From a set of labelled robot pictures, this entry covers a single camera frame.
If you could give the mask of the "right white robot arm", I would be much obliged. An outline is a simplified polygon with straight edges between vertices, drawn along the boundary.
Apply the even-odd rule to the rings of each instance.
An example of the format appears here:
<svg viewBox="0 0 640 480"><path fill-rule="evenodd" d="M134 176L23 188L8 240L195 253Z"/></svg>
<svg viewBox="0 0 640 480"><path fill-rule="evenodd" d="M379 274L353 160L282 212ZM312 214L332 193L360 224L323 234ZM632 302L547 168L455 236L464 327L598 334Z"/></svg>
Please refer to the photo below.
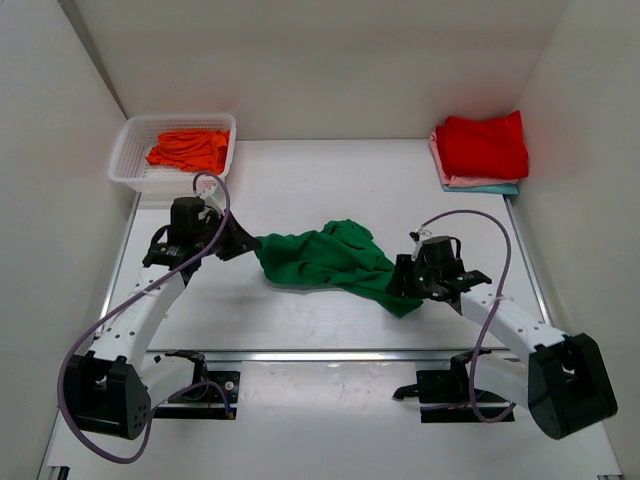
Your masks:
<svg viewBox="0 0 640 480"><path fill-rule="evenodd" d="M466 270L461 242L450 236L411 236L415 250L400 254L389 293L449 305L477 323L514 355L509 361L480 347L453 356L443 371L420 372L402 400L471 409L482 395L526 409L548 437L559 440L615 416L618 404L600 348L587 334L570 335L536 320L503 296L491 279Z"/></svg>

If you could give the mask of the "red folded t shirt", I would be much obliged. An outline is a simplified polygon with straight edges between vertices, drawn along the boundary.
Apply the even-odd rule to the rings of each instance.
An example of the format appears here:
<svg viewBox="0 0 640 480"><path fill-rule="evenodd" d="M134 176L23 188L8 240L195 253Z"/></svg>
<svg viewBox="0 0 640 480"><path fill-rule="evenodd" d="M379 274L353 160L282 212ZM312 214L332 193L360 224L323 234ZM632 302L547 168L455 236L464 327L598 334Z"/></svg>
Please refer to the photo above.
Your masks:
<svg viewBox="0 0 640 480"><path fill-rule="evenodd" d="M449 116L434 133L443 172L450 179L494 179L502 183L529 175L519 110L481 121Z"/></svg>

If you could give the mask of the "pink folded t shirt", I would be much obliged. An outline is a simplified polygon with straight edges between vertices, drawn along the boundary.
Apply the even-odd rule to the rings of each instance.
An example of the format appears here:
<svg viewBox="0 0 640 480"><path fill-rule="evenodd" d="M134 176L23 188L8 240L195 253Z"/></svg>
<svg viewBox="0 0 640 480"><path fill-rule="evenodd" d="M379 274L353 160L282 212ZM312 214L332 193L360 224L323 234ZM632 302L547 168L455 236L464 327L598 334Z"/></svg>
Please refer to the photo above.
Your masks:
<svg viewBox="0 0 640 480"><path fill-rule="evenodd" d="M513 184L513 181L505 181L505 180L499 180L499 179L493 179L493 178L447 175L444 171L443 164L441 161L441 157L438 149L437 135L435 131L431 132L429 135L429 145L430 145L432 156L435 161L436 168L438 170L441 183L444 186L452 187L452 188L471 188L471 187L485 187L485 186L494 186L494 185Z"/></svg>

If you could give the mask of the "orange t shirt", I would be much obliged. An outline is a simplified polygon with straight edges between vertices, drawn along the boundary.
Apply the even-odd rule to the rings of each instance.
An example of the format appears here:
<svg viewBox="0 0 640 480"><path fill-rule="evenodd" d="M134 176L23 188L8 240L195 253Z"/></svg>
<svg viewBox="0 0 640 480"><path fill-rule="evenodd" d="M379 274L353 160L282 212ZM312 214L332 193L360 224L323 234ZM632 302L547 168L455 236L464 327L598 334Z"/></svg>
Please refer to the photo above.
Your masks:
<svg viewBox="0 0 640 480"><path fill-rule="evenodd" d="M157 137L146 155L151 166L177 168L183 172L210 171L220 175L226 168L230 146L228 130L173 130Z"/></svg>

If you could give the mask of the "light blue folded t shirt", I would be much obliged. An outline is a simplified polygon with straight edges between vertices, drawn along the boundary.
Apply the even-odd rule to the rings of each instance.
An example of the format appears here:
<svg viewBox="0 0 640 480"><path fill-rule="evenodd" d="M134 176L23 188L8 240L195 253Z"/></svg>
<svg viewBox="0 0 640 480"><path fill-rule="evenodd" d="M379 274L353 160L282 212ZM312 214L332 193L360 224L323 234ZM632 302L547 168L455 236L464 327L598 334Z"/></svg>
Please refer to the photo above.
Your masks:
<svg viewBox="0 0 640 480"><path fill-rule="evenodd" d="M442 189L445 192L451 193L478 193L478 194L495 194L495 195L517 195L519 193L518 186L516 184L495 184L495 185L481 185L481 186L469 186L469 187L452 187L449 185L442 185Z"/></svg>

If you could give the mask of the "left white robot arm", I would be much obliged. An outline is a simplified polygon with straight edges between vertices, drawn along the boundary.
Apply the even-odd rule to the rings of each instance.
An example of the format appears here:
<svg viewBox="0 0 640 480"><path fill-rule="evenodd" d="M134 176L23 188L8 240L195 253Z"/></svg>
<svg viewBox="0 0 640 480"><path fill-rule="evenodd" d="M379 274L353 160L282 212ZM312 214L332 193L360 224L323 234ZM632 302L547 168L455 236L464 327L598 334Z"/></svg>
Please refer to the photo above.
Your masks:
<svg viewBox="0 0 640 480"><path fill-rule="evenodd" d="M170 221L152 236L129 306L105 323L83 355L63 373L66 417L81 431L136 439L154 408L180 391L197 398L208 389L203 354L174 350L145 363L145 355L171 305L186 290L204 257L228 261L260 249L234 218L211 199L180 197Z"/></svg>

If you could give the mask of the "green t shirt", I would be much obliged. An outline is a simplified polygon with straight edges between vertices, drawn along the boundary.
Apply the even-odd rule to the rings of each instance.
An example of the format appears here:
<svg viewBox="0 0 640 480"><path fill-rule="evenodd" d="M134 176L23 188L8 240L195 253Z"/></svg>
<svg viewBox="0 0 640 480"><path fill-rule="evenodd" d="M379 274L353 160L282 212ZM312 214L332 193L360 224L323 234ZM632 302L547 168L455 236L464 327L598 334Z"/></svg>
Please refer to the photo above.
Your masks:
<svg viewBox="0 0 640 480"><path fill-rule="evenodd" d="M266 279L299 290L340 289L378 303L402 318L420 308L420 299L386 292L394 263L373 234L350 220L334 220L299 235L271 233L259 238L255 255Z"/></svg>

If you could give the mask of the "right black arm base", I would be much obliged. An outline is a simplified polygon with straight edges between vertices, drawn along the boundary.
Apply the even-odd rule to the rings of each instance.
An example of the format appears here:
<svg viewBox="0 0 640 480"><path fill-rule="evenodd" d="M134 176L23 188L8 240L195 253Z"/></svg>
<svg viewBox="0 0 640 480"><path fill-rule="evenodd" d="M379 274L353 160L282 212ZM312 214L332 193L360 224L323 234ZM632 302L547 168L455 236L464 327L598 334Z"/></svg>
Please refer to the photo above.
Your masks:
<svg viewBox="0 0 640 480"><path fill-rule="evenodd" d="M469 376L472 351L453 356L447 369L422 369L413 384L398 387L394 401L417 399L422 424L483 423L471 407Z"/></svg>

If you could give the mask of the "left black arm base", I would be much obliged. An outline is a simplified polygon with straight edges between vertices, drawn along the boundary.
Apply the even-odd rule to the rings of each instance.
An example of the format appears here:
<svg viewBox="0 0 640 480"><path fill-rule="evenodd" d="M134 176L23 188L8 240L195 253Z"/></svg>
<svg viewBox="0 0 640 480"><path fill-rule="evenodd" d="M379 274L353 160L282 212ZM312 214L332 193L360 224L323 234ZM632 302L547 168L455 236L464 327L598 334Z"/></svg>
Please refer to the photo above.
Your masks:
<svg viewBox="0 0 640 480"><path fill-rule="evenodd" d="M142 366L140 379L153 416L161 419L234 420L240 372L210 370L203 353L173 350Z"/></svg>

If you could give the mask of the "white plastic basket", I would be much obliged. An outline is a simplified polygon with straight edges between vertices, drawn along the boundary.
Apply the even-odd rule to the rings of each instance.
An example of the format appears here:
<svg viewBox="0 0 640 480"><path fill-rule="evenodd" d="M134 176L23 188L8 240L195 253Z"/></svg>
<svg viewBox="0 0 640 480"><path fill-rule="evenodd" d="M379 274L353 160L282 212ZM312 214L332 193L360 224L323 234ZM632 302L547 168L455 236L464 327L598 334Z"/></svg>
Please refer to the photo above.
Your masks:
<svg viewBox="0 0 640 480"><path fill-rule="evenodd" d="M109 178L146 194L192 193L194 174L173 166L152 165L147 155L158 145L158 136L187 130L220 131L228 137L219 176L228 175L236 141L236 119L228 113L158 114L135 116L127 120L116 141L109 163Z"/></svg>

